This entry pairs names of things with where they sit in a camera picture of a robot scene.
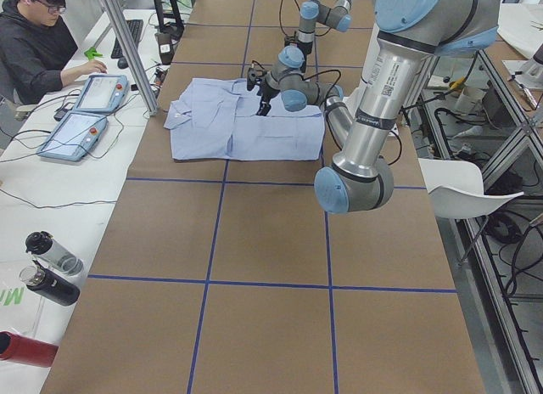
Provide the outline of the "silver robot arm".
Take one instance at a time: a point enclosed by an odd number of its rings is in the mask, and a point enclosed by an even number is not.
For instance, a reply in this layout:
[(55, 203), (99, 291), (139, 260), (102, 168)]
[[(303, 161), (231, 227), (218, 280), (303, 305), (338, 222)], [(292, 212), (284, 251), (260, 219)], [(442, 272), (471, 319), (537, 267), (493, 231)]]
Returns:
[(316, 25), (321, 24), (336, 31), (346, 32), (350, 28), (350, 10), (353, 0), (336, 0), (328, 7), (319, 0), (308, 0), (299, 9), (299, 27), (294, 34), (294, 44), (304, 55), (312, 52), (316, 36)]
[(298, 44), (283, 48), (270, 70), (249, 71), (247, 88), (260, 96), (260, 115), (270, 111), (276, 97), (291, 112), (315, 105), (340, 142), (331, 164), (315, 176), (316, 198), (324, 211), (369, 211), (389, 200), (394, 178), (381, 150), (420, 64), (431, 56), (473, 53), (491, 45), (500, 1), (376, 0), (378, 53), (367, 67), (367, 84), (354, 112), (337, 85), (304, 78), (305, 56)]

